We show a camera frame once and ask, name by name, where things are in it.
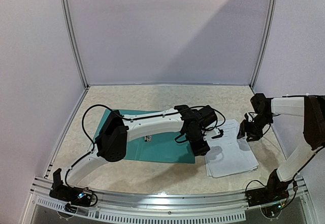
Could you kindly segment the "aluminium corner post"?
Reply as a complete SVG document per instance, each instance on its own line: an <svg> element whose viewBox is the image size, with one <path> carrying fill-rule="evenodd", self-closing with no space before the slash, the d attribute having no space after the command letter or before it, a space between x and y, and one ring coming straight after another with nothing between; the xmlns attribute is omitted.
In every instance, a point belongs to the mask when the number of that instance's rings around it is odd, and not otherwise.
<svg viewBox="0 0 325 224"><path fill-rule="evenodd" d="M85 89L89 87L89 83L87 81L86 72L84 65L82 63L81 55L78 49L77 39L74 32L73 22L72 22L72 16L70 12L70 5L69 0L60 0L62 5L62 12L63 12L63 18L66 24L66 29L68 33L68 39L70 42L72 55L76 64L77 72L79 74L81 83Z"/></svg>
<svg viewBox="0 0 325 224"><path fill-rule="evenodd" d="M252 90L254 90L254 87L256 85L258 75L259 75L259 72L260 72L260 69L262 66L264 54L265 54L265 51L267 48L267 43L268 43L268 39L270 36L272 21L273 21L273 17L274 17L275 6L276 6L276 0L269 0L267 12L266 12L264 29L263 29L262 41L261 41L261 45L259 47L257 60L256 60L255 67L253 69L252 76L251 76L250 83L249 83L249 87Z"/></svg>

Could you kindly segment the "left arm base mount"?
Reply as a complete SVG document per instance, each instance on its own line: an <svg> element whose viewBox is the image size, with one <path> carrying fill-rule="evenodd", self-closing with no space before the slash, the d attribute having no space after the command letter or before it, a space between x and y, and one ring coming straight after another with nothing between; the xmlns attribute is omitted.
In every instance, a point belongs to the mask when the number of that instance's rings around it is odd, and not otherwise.
<svg viewBox="0 0 325 224"><path fill-rule="evenodd" d="M98 203L98 197L94 191L88 187L71 187L67 183L64 184L61 179L61 168L58 168L53 174L53 183L49 193L49 197L65 201L68 206L77 207L94 207Z"/></svg>

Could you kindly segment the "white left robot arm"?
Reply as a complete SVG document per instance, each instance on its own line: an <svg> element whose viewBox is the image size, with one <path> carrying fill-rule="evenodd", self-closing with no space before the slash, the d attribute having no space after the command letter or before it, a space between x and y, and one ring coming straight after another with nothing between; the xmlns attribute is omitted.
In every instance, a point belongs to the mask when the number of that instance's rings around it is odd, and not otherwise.
<svg viewBox="0 0 325 224"><path fill-rule="evenodd" d="M59 168L52 174L55 191L65 201L72 200L74 186L85 176L108 162L117 162L126 156L128 142L162 133L179 133L185 137L194 156L205 155L210 147L205 134L217 127L218 111L209 105L189 107L174 106L164 111L122 115L110 109L110 114L99 135L91 140L91 148L77 159L64 174Z"/></svg>

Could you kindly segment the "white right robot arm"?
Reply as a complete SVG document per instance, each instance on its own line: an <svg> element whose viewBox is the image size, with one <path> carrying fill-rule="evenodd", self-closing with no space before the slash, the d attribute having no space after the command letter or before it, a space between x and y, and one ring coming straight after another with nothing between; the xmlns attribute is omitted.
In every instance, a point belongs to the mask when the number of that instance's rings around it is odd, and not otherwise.
<svg viewBox="0 0 325 224"><path fill-rule="evenodd" d="M286 160L270 174L263 189L263 198L272 202L324 148L324 95L268 98L256 93L250 102L253 112L244 115L237 137L258 141L264 136L264 127L272 125L287 153Z"/></svg>

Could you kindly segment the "left aluminium corner post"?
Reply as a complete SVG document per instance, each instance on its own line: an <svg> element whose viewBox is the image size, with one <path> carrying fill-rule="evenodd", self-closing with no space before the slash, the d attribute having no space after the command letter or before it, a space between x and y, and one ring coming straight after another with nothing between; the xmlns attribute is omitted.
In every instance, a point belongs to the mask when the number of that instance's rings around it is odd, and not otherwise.
<svg viewBox="0 0 325 224"><path fill-rule="evenodd" d="M69 0L60 0L62 5L62 12L63 12L63 18L66 24L66 29L68 33L68 39L70 42L72 55L76 64L77 72L79 74L81 83L85 89L89 87L89 83L87 81L86 72L84 65L82 63L81 55L78 49L77 39L74 32L73 22L72 22L72 16L70 12L70 5Z"/></svg>

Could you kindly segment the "right aluminium corner post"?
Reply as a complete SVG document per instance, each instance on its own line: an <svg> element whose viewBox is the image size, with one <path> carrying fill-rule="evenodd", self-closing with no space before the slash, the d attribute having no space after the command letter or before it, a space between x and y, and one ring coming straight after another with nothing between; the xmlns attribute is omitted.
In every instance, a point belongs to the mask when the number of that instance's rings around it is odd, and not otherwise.
<svg viewBox="0 0 325 224"><path fill-rule="evenodd" d="M267 43L268 43L268 39L270 36L272 21L273 21L273 17L274 17L275 6L276 6L276 0L269 0L267 12L266 12L264 29L263 29L262 41L261 41L261 45L259 47L257 60L256 60L255 67L253 69L252 76L251 76L250 83L249 83L249 87L252 90L254 90L254 87L256 85L258 75L259 75L259 72L260 72L260 69L262 66L264 54L265 54L265 51L267 48Z"/></svg>

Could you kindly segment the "printed signature page sheet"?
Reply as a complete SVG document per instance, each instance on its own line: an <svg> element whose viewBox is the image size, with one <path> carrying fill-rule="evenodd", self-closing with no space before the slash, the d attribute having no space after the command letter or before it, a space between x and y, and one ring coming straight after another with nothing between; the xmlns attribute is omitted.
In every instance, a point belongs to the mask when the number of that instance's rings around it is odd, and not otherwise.
<svg viewBox="0 0 325 224"><path fill-rule="evenodd" d="M226 157L229 158L242 157L250 160L253 160L254 158L256 159L246 139L237 139L239 123L235 119L226 120L225 124L222 125L220 128L224 130L224 135L222 138L211 139L210 133L207 134L207 142L210 147L210 150L206 153L205 156L224 154Z"/></svg>

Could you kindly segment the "green file folder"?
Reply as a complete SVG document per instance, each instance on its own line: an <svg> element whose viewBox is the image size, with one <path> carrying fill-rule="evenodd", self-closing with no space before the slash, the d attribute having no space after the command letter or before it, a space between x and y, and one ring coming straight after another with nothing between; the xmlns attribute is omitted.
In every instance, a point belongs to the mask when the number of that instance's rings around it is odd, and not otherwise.
<svg viewBox="0 0 325 224"><path fill-rule="evenodd" d="M184 120L171 108L161 112L106 110L94 142L98 157L157 163L195 163L188 141L177 143Z"/></svg>

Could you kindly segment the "white paper stack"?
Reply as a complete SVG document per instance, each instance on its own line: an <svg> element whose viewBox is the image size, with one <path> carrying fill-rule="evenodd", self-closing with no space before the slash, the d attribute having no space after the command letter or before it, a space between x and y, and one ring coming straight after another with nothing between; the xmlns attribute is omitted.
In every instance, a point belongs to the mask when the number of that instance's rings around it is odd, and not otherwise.
<svg viewBox="0 0 325 224"><path fill-rule="evenodd" d="M246 158L226 157L224 154L205 156L207 174L213 178L220 178L251 172L258 167L258 162Z"/></svg>

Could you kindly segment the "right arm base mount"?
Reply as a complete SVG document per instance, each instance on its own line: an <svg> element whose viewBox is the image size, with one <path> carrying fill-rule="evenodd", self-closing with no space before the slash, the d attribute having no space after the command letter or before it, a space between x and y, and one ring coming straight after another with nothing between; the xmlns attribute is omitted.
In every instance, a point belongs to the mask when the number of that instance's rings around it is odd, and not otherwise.
<svg viewBox="0 0 325 224"><path fill-rule="evenodd" d="M253 182L260 183L262 187L248 189L249 185ZM289 200L288 186L290 184L293 185L294 196ZM250 181L245 187L245 197L250 207L285 199L284 203L279 204L277 207L278 210L282 210L293 201L296 197L297 190L298 184L294 179L280 181L277 176L270 176L266 185L262 184L259 180Z"/></svg>

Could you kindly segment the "aluminium front rail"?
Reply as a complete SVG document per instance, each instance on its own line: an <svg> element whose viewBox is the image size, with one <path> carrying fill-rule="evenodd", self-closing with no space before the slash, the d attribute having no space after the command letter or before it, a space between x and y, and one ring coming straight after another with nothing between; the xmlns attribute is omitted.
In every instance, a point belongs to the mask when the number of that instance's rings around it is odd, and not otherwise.
<svg viewBox="0 0 325 224"><path fill-rule="evenodd" d="M52 182L36 177L22 223L317 223L303 179L294 200L249 206L243 190L203 195L128 194L99 190L95 207L74 207L49 197Z"/></svg>

